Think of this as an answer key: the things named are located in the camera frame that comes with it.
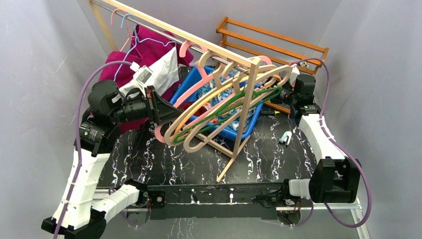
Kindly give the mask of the cream wooden hanger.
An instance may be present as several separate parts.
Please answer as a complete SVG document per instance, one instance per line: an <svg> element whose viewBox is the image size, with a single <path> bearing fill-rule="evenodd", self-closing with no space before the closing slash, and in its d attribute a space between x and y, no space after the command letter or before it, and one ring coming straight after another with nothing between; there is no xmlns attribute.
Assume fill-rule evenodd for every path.
<svg viewBox="0 0 422 239"><path fill-rule="evenodd" d="M218 56L217 53L208 50L207 52L205 52L204 54L202 54L202 56L200 57L199 61L199 66L200 67L204 67L205 65L205 61L208 60L209 58L211 58L212 56ZM252 58L249 58L249 60L253 60L253 59L257 59L258 60L258 68L259 67L275 67L275 65L272 64L271 60L266 57L266 56L255 56ZM267 63L267 65L264 66L259 66L260 62L265 62ZM176 130L180 130L182 128L182 126L184 125L184 123L186 122L186 120L189 119L190 116L193 115L194 111L198 109L203 102L205 102L207 100L207 98L209 99L209 97L211 97L214 93L218 93L220 90L223 90L225 87L230 87L233 86L236 94L240 93L243 88L239 88L239 84L240 84L240 80L241 80L241 75L248 73L248 71L250 71L252 69L249 70L245 70L244 72L239 73L238 78L236 78L236 81L234 82L235 85L233 86L233 81L234 79L230 79L227 80L224 84L221 83L220 81L220 75L226 75L226 71L230 71L230 69L228 68L226 70L225 66L219 66L217 68L217 70L215 70L214 72L212 72L210 75L213 76L213 79L215 80L216 83L216 89L211 90L210 92L208 92L206 95L204 95L203 97L201 97L199 100L196 101L196 103L194 103L193 105L191 105L188 110L182 112L182 115L180 115L180 117L185 117L182 119L182 121L178 124L178 126L175 129L175 134L178 133Z"/></svg>
<svg viewBox="0 0 422 239"><path fill-rule="evenodd" d="M207 129L205 129L205 132L202 132L202 133L199 132L202 128L207 126L207 125L205 125L205 122L198 125L194 129L192 129L190 132L188 132L185 135L186 139L182 142L179 142L179 143L183 144L184 149L187 152L196 152L200 148L205 146L206 144L213 143L214 142L213 138L216 137L219 132L221 132L223 129L225 129L230 122L232 122L233 120L235 120L239 116L240 116L240 124L239 124L239 128L238 128L238 131L237 131L239 136L237 136L237 139L241 140L244 124L245 124L245 121L246 121L246 116L247 116L247 113L248 113L248 112L246 112L244 107L252 106L252 104L251 104L252 99L251 98L252 98L253 91L265 90L265 88L258 89L258 88L255 88L255 87L258 84L264 85L266 83L266 81L269 80L270 77L274 74L280 76L282 78L282 80L277 84L275 82L273 82L273 84L267 83L267 85L264 85L264 86L270 86L270 88L271 87L283 86L289 80L291 67L289 65L284 65L284 66L274 67L274 68L273 67L259 67L256 70L257 70L257 72L255 73L255 75L253 75L252 73L249 73L249 76L246 77L247 83L244 86L239 85L239 88L243 88L243 90L242 89L240 89L240 90L245 92L245 97L243 98L243 108L240 111L238 111L236 114L234 114L232 117L230 117L228 119L228 121L226 121L225 123L220 125L217 129L215 129L212 132L207 131ZM235 85L234 82L236 81L236 78L238 78L238 76L235 77L235 78L231 78L231 79L234 79L233 86ZM178 123L180 123L183 118L185 118L185 117L179 117Z"/></svg>

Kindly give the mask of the green velvet hanger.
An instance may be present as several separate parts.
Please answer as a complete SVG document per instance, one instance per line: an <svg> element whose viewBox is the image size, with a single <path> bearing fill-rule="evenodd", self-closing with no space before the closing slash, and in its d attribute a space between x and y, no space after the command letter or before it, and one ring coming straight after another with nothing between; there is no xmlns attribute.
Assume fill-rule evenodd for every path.
<svg viewBox="0 0 422 239"><path fill-rule="evenodd" d="M270 99L273 99L274 97L276 97L276 95L280 94L282 91L282 86L278 86L278 87L271 87L265 90L261 90L261 91L253 91L252 93L252 106L249 107L244 107L244 109L246 110L246 112L249 111L250 108L256 107L257 105L263 104L265 101L269 101ZM243 108L243 98L245 97L245 92L241 91L238 94L235 94L232 98L227 98L224 102L223 105L218 106L216 108L215 111L213 111L212 113L209 113L207 116L205 116L203 119L197 121L197 122L192 122L193 124L190 126L186 126L182 131L180 130L176 130L178 132L177 135L175 135L173 137L173 143L179 143L182 142L186 139L186 134L188 132L190 132L192 129L194 129L195 127L197 127L198 125L202 124L205 122L205 125L207 125L212 119L214 118L218 118L221 115L226 114L227 112L230 112L232 110L235 110L236 108L242 107Z"/></svg>

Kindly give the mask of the white garment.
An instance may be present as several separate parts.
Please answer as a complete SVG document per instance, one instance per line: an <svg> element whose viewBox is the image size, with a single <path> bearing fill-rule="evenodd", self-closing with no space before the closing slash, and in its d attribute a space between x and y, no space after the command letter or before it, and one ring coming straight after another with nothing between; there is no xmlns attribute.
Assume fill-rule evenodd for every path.
<svg viewBox="0 0 422 239"><path fill-rule="evenodd" d="M153 86L159 95L164 94L174 83L179 80L178 76L178 60L177 60L177 48L172 48L159 60L154 62L149 68L153 74L147 81L147 87ZM126 83L119 90L124 95L129 95L130 90L139 89L132 88L130 83ZM145 89L140 89L143 96L146 95Z"/></svg>

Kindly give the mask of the blue floral garment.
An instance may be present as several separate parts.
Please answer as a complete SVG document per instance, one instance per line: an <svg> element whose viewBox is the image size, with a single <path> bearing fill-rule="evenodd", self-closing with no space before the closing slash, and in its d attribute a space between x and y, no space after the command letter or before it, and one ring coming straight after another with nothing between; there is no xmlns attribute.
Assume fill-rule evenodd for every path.
<svg viewBox="0 0 422 239"><path fill-rule="evenodd" d="M210 83L210 87L211 88L216 88L216 83ZM202 96L204 96L204 95L206 95L207 93L199 93L199 90L197 90L197 96L199 97L198 98L198 100L202 97ZM255 107L253 107L253 108L250 108L249 109L249 111L248 111L248 113L247 113L247 116L246 116L246 119L248 119L250 116L252 116L253 114L254 114L254 111L255 111ZM214 131L215 129L217 129L220 125L222 125L223 123L225 123L226 121L228 121L228 119L230 118L230 117L228 117L228 118L225 118L225 119L222 119L222 118L220 118L220 117L218 117L218 120L217 120L217 123L208 123L207 124L207 126L206 127L204 127L204 128L202 128L199 132L200 133L202 133L202 132L205 132L205 129L207 129L207 131L210 131L210 132L212 132L212 131ZM235 120L233 120L232 122L230 122L229 124L228 124L228 126L227 127L230 127L232 130L236 130L236 131L238 131L238 128L239 128L239 124L240 124L240 116L239 117L237 117Z"/></svg>

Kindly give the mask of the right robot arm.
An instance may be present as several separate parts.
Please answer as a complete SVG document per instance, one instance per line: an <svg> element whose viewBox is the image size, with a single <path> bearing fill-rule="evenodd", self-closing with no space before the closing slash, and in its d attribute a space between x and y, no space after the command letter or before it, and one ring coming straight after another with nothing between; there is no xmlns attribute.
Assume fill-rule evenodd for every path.
<svg viewBox="0 0 422 239"><path fill-rule="evenodd" d="M280 193L281 202L293 206L300 198L314 203L353 203L356 199L360 172L357 165L333 143L324 128L320 107L314 103L316 79L299 74L295 85L286 85L276 99L290 106L291 116L306 136L317 166L310 179L286 179Z"/></svg>

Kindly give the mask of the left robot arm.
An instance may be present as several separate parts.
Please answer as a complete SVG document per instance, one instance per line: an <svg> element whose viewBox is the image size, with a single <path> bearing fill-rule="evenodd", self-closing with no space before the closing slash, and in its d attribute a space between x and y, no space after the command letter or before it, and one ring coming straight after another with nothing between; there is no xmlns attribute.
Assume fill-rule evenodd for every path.
<svg viewBox="0 0 422 239"><path fill-rule="evenodd" d="M88 103L76 127L74 159L63 198L56 212L41 224L44 231L66 239L98 239L107 223L127 207L153 204L157 194L133 179L99 202L94 202L93 197L104 165L122 134L122 123L149 119L163 125L182 114L152 86L134 88L125 95L112 80L95 83Z"/></svg>

